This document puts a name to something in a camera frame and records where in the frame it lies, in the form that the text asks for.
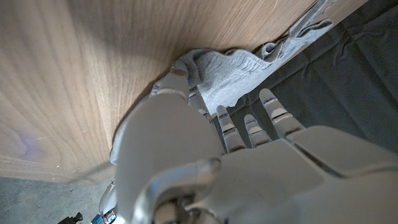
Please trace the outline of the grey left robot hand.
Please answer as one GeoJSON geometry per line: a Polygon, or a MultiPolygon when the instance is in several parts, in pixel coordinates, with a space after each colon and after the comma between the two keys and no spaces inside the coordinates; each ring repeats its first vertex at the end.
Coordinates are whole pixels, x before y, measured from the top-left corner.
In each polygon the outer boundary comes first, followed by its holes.
{"type": "Polygon", "coordinates": [[[126,223],[396,223],[397,155],[299,123],[268,89],[278,134],[247,115],[246,147],[224,107],[217,133],[177,61],[114,136],[117,217],[126,223]]]}

